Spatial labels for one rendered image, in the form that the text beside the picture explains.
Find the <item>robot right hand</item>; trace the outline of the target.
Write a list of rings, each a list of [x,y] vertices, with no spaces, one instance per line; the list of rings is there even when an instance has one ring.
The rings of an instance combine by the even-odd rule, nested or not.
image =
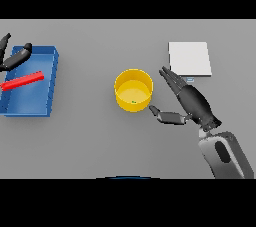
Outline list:
[[[186,112],[186,115],[183,116],[175,112],[164,112],[154,105],[150,105],[149,109],[160,123],[185,125],[188,120],[192,120],[197,125],[200,125],[204,132],[208,132],[222,124],[214,116],[206,98],[194,86],[187,84],[181,76],[166,67],[162,67],[159,74],[164,78]]]

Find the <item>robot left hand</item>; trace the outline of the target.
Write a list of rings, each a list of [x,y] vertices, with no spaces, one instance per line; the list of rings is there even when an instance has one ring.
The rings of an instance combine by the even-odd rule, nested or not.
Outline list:
[[[20,51],[13,54],[8,59],[5,59],[5,50],[7,48],[8,40],[11,38],[11,34],[7,33],[0,39],[0,72],[12,71],[16,67],[27,61],[32,54],[32,44],[26,43]]]

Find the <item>red beaker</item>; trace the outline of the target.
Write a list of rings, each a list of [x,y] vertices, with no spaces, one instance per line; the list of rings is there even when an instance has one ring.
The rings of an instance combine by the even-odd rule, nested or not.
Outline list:
[[[9,81],[0,83],[0,89],[2,91],[8,91],[17,87],[28,85],[33,82],[37,82],[44,79],[44,74],[41,71],[31,73],[22,77],[18,77]]]

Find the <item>pale square scale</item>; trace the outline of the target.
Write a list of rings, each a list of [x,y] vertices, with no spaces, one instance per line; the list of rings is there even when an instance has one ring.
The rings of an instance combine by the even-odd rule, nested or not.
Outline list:
[[[192,83],[196,77],[211,77],[212,70],[206,42],[169,42],[169,67]]]

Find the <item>yellow bowl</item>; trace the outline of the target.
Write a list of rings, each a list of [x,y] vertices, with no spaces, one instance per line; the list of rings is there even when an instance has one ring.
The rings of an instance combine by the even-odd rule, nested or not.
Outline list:
[[[116,102],[124,111],[136,113],[144,110],[153,94],[153,80],[141,69],[127,69],[114,82]]]

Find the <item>blue tray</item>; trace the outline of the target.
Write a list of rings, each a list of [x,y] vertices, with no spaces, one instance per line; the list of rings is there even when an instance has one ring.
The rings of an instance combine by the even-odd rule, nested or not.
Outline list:
[[[0,90],[0,115],[6,117],[49,117],[52,111],[59,54],[55,46],[33,46],[31,57],[7,72],[5,80],[37,71],[44,79],[9,91]]]

